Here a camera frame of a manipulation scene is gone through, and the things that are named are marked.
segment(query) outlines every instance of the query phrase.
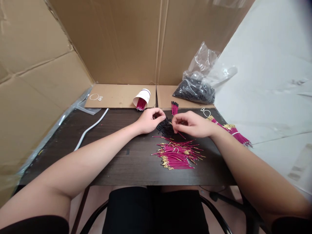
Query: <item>desk surface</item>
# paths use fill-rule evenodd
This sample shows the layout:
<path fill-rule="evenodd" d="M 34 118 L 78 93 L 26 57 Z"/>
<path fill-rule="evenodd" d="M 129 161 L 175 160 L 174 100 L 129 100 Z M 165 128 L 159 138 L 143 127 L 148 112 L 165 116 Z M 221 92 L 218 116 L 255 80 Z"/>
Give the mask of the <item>desk surface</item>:
<path fill-rule="evenodd" d="M 27 168 L 20 184 L 26 185 L 54 162 L 71 153 L 82 133 L 95 123 L 105 110 L 94 116 L 80 110 L 74 110 L 62 123 L 59 129 L 44 146 L 40 155 Z M 192 110 L 203 116 L 199 109 Z M 217 111 L 210 109 L 211 114 L 221 123 L 225 121 Z M 171 118 L 171 111 L 165 111 Z M 136 121 L 141 112 L 135 109 L 110 109 L 103 120 L 91 129 L 81 144 L 81 147 Z M 193 137 L 183 134 L 187 140 Z M 132 139 L 104 170 L 96 177 L 91 185 L 235 185 L 228 167 L 226 166 L 217 147 L 209 138 L 199 138 L 195 142 L 203 149 L 206 156 L 195 165 L 195 169 L 168 170 L 161 166 L 161 159 L 155 155 L 159 146 L 156 144 L 166 141 L 159 137 L 158 131 L 144 134 Z M 185 141 L 179 134 L 173 137 L 175 141 Z"/>

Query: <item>person's left hand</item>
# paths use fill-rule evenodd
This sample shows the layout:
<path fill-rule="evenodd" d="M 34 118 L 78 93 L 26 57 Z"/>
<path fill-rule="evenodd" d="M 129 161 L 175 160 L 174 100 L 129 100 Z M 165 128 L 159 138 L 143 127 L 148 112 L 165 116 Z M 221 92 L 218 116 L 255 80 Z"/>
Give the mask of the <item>person's left hand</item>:
<path fill-rule="evenodd" d="M 146 134 L 155 130 L 165 118 L 166 115 L 161 109 L 150 108 L 146 109 L 134 124 L 138 128 L 139 134 Z"/>

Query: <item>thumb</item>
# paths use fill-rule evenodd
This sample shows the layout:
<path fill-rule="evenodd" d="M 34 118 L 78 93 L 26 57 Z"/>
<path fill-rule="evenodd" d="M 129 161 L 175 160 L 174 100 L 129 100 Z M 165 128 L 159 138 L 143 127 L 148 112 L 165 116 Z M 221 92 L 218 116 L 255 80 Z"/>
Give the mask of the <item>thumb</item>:
<path fill-rule="evenodd" d="M 175 131 L 175 133 L 178 133 L 178 132 L 184 132 L 184 133 L 188 133 L 189 132 L 189 126 L 185 126 L 185 125 L 182 125 L 182 124 L 175 124 L 173 126 L 173 130 Z"/>
<path fill-rule="evenodd" d="M 162 121 L 164 121 L 165 120 L 165 118 L 166 118 L 166 116 L 159 116 L 159 117 L 157 117 L 156 119 L 154 119 L 154 121 L 157 123 L 157 125 L 158 124 L 160 124 Z"/>

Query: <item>flattened cardboard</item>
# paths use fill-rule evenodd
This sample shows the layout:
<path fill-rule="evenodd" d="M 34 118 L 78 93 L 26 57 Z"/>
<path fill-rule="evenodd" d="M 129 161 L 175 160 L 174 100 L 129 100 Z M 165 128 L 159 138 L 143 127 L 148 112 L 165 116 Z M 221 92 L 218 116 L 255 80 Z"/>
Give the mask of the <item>flattened cardboard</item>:
<path fill-rule="evenodd" d="M 20 77 L 63 111 L 91 87 L 89 74 L 75 51 L 34 68 Z"/>
<path fill-rule="evenodd" d="M 20 78 L 0 86 L 0 172 L 16 173 L 63 110 Z"/>
<path fill-rule="evenodd" d="M 214 105 L 205 105 L 201 103 L 191 102 L 185 99 L 173 97 L 177 85 L 158 85 L 157 86 L 157 101 L 159 108 L 170 108 L 171 101 L 179 104 L 179 108 L 215 108 Z"/>
<path fill-rule="evenodd" d="M 3 0 L 0 61 L 18 73 L 72 50 L 71 44 L 43 0 Z"/>
<path fill-rule="evenodd" d="M 85 104 L 86 108 L 135 108 L 133 98 L 142 90 L 148 89 L 150 91 L 150 99 L 148 108 L 156 106 L 156 85 L 129 85 L 129 84 L 96 84 L 93 86 L 90 95 L 98 94 L 102 96 L 101 101 L 88 100 Z"/>
<path fill-rule="evenodd" d="M 91 78 L 43 0 L 2 0 L 0 21 L 1 207 L 20 167 Z"/>
<path fill-rule="evenodd" d="M 48 0 L 96 83 L 178 85 L 205 41 L 222 52 L 254 0 Z"/>
<path fill-rule="evenodd" d="M 92 78 L 155 85 L 160 0 L 49 0 Z"/>

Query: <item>hand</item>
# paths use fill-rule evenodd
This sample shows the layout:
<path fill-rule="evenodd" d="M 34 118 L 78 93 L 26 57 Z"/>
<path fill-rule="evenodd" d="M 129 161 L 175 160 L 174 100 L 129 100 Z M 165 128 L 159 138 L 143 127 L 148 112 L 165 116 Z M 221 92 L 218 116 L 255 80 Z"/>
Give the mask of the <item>hand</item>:
<path fill-rule="evenodd" d="M 139 134 L 150 133 L 166 118 L 165 113 L 159 108 L 146 109 L 134 123 L 139 129 Z"/>
<path fill-rule="evenodd" d="M 217 124 L 192 111 L 176 114 L 172 119 L 172 126 L 175 133 L 184 132 L 194 137 L 210 137 L 222 130 Z"/>

